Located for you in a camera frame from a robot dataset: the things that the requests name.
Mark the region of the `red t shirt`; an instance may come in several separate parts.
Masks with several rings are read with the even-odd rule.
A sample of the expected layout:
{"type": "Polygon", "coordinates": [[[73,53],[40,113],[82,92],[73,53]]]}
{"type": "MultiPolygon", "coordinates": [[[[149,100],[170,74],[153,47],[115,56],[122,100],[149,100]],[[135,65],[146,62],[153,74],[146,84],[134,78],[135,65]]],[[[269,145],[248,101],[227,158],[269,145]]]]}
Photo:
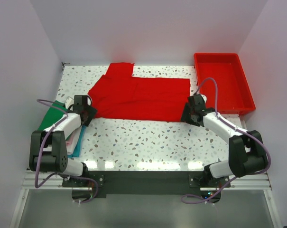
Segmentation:
{"type": "Polygon", "coordinates": [[[96,117],[179,122],[190,80],[133,77],[133,68],[133,63],[111,63],[89,90],[96,117]]]}

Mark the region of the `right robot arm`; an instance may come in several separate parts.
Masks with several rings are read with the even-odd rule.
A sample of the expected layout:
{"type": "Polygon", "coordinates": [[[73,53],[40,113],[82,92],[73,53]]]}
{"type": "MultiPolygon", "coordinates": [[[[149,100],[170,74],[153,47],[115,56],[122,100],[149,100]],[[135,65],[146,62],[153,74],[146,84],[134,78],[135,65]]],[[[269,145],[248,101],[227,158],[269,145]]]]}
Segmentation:
{"type": "Polygon", "coordinates": [[[206,108],[204,97],[194,94],[187,98],[181,121],[204,127],[223,139],[228,144],[228,159],[204,167],[201,183],[212,187],[220,178],[234,175],[238,178],[259,174],[270,166],[270,158],[261,134],[239,128],[214,108],[206,108]]]}

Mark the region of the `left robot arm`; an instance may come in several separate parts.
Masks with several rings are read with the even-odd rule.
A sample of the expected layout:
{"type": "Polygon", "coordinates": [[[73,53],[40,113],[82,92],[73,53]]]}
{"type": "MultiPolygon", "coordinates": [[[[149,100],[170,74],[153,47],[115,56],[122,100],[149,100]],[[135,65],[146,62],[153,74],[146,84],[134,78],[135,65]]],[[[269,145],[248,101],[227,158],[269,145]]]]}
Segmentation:
{"type": "Polygon", "coordinates": [[[31,135],[29,168],[36,173],[56,172],[73,176],[78,186],[89,183],[90,175],[84,164],[68,158],[66,139],[72,133],[88,126],[97,114],[88,95],[75,95],[73,103],[64,110],[61,105],[53,106],[50,101],[38,99],[39,103],[62,112],[62,117],[49,127],[34,131],[31,135]]]}

